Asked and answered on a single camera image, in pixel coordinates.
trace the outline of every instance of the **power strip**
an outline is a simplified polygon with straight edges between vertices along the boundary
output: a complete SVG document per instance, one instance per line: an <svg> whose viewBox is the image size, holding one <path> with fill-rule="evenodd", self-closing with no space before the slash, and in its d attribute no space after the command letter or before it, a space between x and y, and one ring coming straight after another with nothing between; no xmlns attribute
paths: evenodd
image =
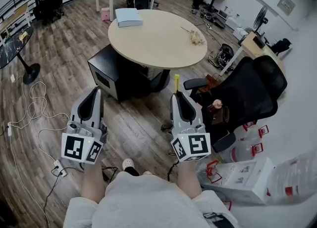
<svg viewBox="0 0 317 228"><path fill-rule="evenodd" d="M58 170L58 174L61 172L61 176L62 177L65 177L67 175L66 169L63 170L64 167L63 167L63 165L61 164L61 162L59 160L55 160L54 166L56 167L56 170Z"/></svg>

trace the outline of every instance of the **white slipper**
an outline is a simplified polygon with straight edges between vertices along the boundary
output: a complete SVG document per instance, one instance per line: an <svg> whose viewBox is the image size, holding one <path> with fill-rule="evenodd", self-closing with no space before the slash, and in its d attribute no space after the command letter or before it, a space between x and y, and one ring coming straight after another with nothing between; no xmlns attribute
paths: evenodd
<svg viewBox="0 0 317 228"><path fill-rule="evenodd" d="M142 175L153 175L150 171L145 171Z"/></svg>
<svg viewBox="0 0 317 228"><path fill-rule="evenodd" d="M122 162L122 169L125 170L127 167L133 167L134 168L134 162L132 159L125 159Z"/></svg>

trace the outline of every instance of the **pink box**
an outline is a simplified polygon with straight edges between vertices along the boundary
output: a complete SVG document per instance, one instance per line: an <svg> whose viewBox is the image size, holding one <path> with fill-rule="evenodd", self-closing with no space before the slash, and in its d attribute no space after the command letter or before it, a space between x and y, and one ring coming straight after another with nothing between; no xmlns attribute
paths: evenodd
<svg viewBox="0 0 317 228"><path fill-rule="evenodd" d="M101 8L100 13L101 13L101 20L102 21L110 20L110 8L109 7Z"/></svg>

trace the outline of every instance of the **wooden floor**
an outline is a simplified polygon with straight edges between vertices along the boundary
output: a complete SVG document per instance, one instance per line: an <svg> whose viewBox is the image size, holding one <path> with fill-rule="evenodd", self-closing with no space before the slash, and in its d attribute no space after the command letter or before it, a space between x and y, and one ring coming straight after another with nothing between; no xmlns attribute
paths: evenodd
<svg viewBox="0 0 317 228"><path fill-rule="evenodd" d="M100 2L102 7L108 5L107 0ZM198 15L191 13L192 0L159 2L159 7L155 9L178 14L195 25L203 23ZM114 0L114 8L121 7L125 7L125 0ZM45 114L49 116L61 112L70 114L73 102L85 89L95 86L87 60L109 44L107 31L110 22L100 21L95 0L75 0L64 6L64 11L64 17L48 26L33 22L34 33L22 50L22 56L28 64L37 62L41 65L38 80L47 85L48 105ZM209 52L219 50L218 42L232 45L230 41L233 41L235 44L232 47L234 50L238 49L237 40L231 35L231 30L221 31L214 27L217 32L215 33L207 31L205 25L198 27L207 38ZM21 79L17 83L10 81L12 74L17 78L23 73L24 69L17 58L0 70L0 121L3 128L9 121L20 120L25 113ZM173 75L176 73L180 74L182 83L188 79L204 77L206 74L215 74L215 78L218 76L218 71L205 58L195 66L171 71L169 85L159 93L144 98L131 98L121 103L112 97L105 97L105 124L109 129L106 150L102 154L105 157L105 165L114 165L121 169L122 160L131 157L140 173L149 170L166 179L174 157L167 154L171 151L171 137L162 133L160 127L169 119L169 99L174 90ZM29 90L30 86L24 86L28 104L31 102ZM43 93L44 86L41 84L32 89L33 96L41 96ZM41 100L36 104L38 114ZM27 122L28 118L19 125L23 126ZM43 128L63 128L66 122L64 116L53 119L42 116L22 130L13 129L12 148L18 169L26 187L42 207L55 177L51 174L52 159L37 148L37 134ZM41 147L56 159L60 158L61 134L61 131L44 131L40 135ZM65 167L79 167L78 163L65 159L62 163ZM173 181L176 178L175 171L177 169L172 174ZM68 176L59 179L48 200L47 215L52 228L62 227L69 200L79 196L82 174L74 170L68 172ZM10 152L7 133L0 137L0 198L13 210L19 227L46 226L43 213L22 187Z"/></svg>

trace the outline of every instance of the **mesh chair back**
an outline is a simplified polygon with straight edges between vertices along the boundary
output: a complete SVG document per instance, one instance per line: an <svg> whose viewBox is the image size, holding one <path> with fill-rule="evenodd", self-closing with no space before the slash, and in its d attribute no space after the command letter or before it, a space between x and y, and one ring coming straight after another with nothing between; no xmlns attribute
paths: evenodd
<svg viewBox="0 0 317 228"><path fill-rule="evenodd" d="M276 100L286 86L285 77L269 56L244 57L225 81L211 89L211 95L228 106L226 127L233 132L244 123L274 115Z"/></svg>

